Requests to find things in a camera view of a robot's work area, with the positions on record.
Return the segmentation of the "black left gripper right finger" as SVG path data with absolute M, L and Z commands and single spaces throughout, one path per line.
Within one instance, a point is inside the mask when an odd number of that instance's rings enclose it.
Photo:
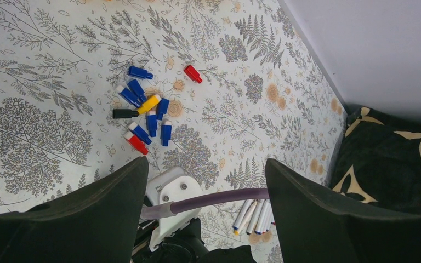
M 265 177 L 285 262 L 421 262 L 421 215 L 360 203 L 272 158 Z

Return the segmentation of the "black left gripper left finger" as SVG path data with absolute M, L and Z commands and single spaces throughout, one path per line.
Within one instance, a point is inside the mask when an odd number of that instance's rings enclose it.
M 0 262 L 129 262 L 148 172 L 139 157 L 26 212 L 0 214 Z

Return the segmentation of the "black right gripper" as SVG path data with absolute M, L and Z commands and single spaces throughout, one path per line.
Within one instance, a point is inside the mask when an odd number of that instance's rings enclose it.
M 145 197 L 131 262 L 198 262 L 209 253 L 201 238 L 202 207 L 258 196 L 196 196 L 152 205 Z

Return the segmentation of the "white marker body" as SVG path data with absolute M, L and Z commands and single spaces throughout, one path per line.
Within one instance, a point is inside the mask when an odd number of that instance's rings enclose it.
M 241 208 L 241 210 L 240 210 L 240 212 L 239 212 L 239 214 L 238 214 L 238 216 L 237 216 L 237 218 L 236 218 L 236 220 L 235 220 L 235 222 L 232 226 L 234 231 L 238 230 L 241 227 L 242 220 L 243 220 L 247 210 L 249 209 L 249 206 L 252 204 L 252 202 L 253 202 L 252 199 L 245 200 L 245 202 L 244 202 L 244 204 L 243 204 L 243 206 L 242 206 L 242 208 Z

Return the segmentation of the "red pen cap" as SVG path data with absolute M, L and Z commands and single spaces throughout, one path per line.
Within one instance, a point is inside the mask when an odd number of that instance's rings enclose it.
M 200 73 L 192 66 L 192 65 L 187 65 L 184 68 L 184 73 L 193 81 L 196 82 L 198 84 L 202 83 L 202 78 Z
M 143 155 L 147 155 L 149 153 L 145 144 L 136 135 L 134 135 L 131 131 L 127 131 L 125 134 L 123 134 L 123 137 L 138 152 L 142 153 Z

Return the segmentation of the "blue pen cap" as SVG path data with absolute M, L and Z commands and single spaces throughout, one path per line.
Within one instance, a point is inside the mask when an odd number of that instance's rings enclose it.
M 156 111 L 149 110 L 146 113 L 146 127 L 150 137 L 154 138 L 157 136 L 158 125 Z
M 130 66 L 128 75 L 138 79 L 153 79 L 153 74 L 143 68 Z
M 133 79 L 127 83 L 128 88 L 138 97 L 141 103 L 146 101 L 146 96 L 143 88 L 141 87 L 138 80 Z
M 146 145 L 150 145 L 152 143 L 148 133 L 136 122 L 131 122 L 128 129 Z
M 158 120 L 163 120 L 164 115 L 168 111 L 169 104 L 170 104 L 170 101 L 165 98 L 161 99 L 161 101 L 158 103 L 156 107 L 156 118 Z
M 118 95 L 123 97 L 131 105 L 135 106 L 136 108 L 141 107 L 141 103 L 139 101 L 139 98 L 129 88 L 124 87 L 123 85 L 118 85 L 115 88 L 115 91 Z

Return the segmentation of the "black pen cap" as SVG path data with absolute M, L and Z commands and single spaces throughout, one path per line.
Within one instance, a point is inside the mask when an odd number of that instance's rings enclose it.
M 114 109 L 112 110 L 113 119 L 129 119 L 133 117 L 138 117 L 140 114 L 138 111 L 131 109 Z

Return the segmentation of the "yellow pen cap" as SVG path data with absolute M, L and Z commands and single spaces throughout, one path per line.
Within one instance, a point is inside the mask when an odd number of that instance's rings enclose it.
M 137 109 L 138 114 L 142 115 L 147 111 L 153 109 L 160 103 L 161 100 L 162 98 L 158 94 L 151 96 L 141 105 L 140 108 Z

